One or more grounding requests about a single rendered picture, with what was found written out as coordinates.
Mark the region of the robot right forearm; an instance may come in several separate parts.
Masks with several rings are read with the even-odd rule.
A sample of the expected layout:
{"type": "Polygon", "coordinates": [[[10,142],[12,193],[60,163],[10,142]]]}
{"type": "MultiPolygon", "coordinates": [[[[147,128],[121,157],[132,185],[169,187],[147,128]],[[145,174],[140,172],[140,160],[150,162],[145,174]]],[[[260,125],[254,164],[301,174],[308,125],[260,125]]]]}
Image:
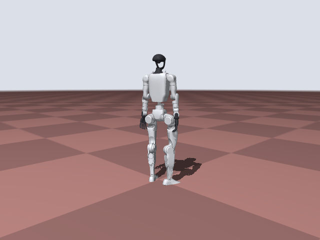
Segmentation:
{"type": "Polygon", "coordinates": [[[178,113],[179,116],[179,94],[176,93],[175,100],[172,101],[172,109],[173,109],[173,116],[175,117],[175,113],[178,113]]]}

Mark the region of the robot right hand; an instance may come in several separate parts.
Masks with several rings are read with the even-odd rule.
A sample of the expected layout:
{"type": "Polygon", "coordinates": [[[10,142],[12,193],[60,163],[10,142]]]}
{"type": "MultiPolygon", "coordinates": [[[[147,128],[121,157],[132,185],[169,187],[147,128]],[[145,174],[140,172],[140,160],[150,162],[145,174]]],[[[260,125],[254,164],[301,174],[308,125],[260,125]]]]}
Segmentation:
{"type": "Polygon", "coordinates": [[[178,128],[178,124],[179,124],[179,115],[178,115],[178,113],[175,113],[174,114],[174,119],[175,119],[175,130],[173,130],[172,132],[175,132],[176,130],[177,130],[177,128],[178,128]]]}

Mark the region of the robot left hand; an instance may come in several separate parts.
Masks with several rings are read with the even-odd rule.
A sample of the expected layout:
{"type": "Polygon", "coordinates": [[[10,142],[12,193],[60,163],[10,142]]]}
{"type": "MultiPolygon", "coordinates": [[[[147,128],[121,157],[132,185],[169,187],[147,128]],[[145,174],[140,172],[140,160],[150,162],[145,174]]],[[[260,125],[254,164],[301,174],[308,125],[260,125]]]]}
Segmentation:
{"type": "Polygon", "coordinates": [[[147,124],[146,124],[146,121],[145,121],[145,117],[147,116],[147,115],[143,115],[143,111],[141,112],[141,116],[142,116],[142,118],[140,119],[140,128],[142,128],[142,129],[144,129],[145,130],[145,128],[147,129],[147,124]]]}

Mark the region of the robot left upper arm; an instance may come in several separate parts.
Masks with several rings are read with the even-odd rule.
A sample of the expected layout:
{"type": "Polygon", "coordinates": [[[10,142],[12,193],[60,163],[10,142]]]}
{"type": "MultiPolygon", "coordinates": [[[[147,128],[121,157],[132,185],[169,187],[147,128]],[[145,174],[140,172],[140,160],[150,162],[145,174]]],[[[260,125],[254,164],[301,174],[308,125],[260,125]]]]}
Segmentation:
{"type": "Polygon", "coordinates": [[[145,75],[142,80],[143,80],[143,98],[149,100],[150,94],[149,94],[149,80],[148,80],[149,75],[145,75]]]}

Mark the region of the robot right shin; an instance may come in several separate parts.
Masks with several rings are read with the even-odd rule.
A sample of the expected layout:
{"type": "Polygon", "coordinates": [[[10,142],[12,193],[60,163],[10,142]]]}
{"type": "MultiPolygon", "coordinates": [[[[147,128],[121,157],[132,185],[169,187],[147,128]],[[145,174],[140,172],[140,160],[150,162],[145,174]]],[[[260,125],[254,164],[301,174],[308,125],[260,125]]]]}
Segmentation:
{"type": "Polygon", "coordinates": [[[167,179],[169,181],[173,180],[173,168],[175,164],[175,149],[173,149],[171,146],[167,147],[166,154],[164,155],[164,161],[165,161],[165,167],[167,172],[167,179]]]}

